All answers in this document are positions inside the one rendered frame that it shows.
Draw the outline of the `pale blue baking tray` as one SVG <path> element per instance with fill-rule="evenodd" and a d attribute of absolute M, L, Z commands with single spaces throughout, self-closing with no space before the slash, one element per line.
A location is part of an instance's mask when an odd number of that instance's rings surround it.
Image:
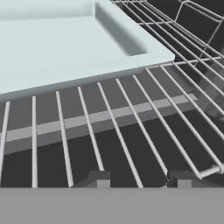
<path fill-rule="evenodd" d="M 0 102 L 174 61 L 111 0 L 0 0 Z"/>

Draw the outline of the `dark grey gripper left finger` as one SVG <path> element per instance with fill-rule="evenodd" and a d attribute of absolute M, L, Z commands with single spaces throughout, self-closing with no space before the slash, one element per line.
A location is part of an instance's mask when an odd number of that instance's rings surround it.
<path fill-rule="evenodd" d="M 109 171 L 91 171 L 87 178 L 74 185 L 76 188 L 110 188 Z"/>

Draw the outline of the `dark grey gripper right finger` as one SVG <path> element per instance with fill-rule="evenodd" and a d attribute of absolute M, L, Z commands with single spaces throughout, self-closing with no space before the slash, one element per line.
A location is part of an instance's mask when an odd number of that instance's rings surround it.
<path fill-rule="evenodd" d="M 168 187 L 196 188 L 213 186 L 210 182 L 199 179 L 190 171 L 168 171 L 167 178 Z"/>

